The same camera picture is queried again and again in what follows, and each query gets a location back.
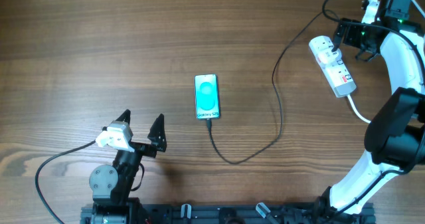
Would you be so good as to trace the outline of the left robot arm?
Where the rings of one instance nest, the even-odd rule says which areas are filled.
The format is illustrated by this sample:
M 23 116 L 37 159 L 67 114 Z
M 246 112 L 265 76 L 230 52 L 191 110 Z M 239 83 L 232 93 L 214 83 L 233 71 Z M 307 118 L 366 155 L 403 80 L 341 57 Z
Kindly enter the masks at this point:
M 90 174 L 89 186 L 92 190 L 93 206 L 81 210 L 80 222 L 85 224 L 104 223 L 151 223 L 151 215 L 139 198 L 130 197 L 132 191 L 140 188 L 133 186 L 136 174 L 145 168 L 142 157 L 155 158 L 157 152 L 165 152 L 165 117 L 158 115 L 150 127 L 147 138 L 149 144 L 134 142 L 129 126 L 131 111 L 124 111 L 119 118 L 102 128 L 95 139 L 101 148 L 109 146 L 117 150 L 111 165 L 98 166 Z

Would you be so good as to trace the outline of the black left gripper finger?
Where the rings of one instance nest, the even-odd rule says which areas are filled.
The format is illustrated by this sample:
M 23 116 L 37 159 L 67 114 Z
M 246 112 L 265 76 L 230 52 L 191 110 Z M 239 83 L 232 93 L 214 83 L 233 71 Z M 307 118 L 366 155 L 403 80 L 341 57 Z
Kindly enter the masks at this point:
M 125 122 L 130 124 L 131 121 L 131 111 L 129 109 L 125 110 L 117 119 L 118 122 Z
M 163 114 L 158 115 L 154 123 L 150 127 L 147 138 L 154 146 L 166 146 L 167 140 L 165 135 L 165 117 Z

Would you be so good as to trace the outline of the teal Galaxy smartphone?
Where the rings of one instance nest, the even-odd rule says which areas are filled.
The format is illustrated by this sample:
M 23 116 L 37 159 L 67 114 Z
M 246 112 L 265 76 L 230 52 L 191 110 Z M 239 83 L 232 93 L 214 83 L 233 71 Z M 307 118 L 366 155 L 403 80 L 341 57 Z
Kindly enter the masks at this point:
M 218 78 L 215 74 L 201 74 L 194 78 L 195 111 L 199 120 L 219 118 L 220 103 Z

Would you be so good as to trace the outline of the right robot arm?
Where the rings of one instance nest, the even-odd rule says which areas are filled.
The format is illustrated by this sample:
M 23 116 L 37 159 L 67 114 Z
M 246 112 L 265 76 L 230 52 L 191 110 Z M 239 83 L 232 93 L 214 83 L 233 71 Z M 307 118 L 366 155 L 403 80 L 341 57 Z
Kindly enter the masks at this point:
M 367 201 L 391 179 L 424 163 L 424 31 L 409 19 L 414 0 L 363 0 L 360 21 L 341 18 L 332 37 L 318 36 L 309 48 L 339 98 L 349 98 L 355 83 L 340 45 L 369 58 L 383 57 L 392 94 L 367 122 L 365 150 L 349 173 L 326 189 L 309 212 L 313 223 L 365 223 Z

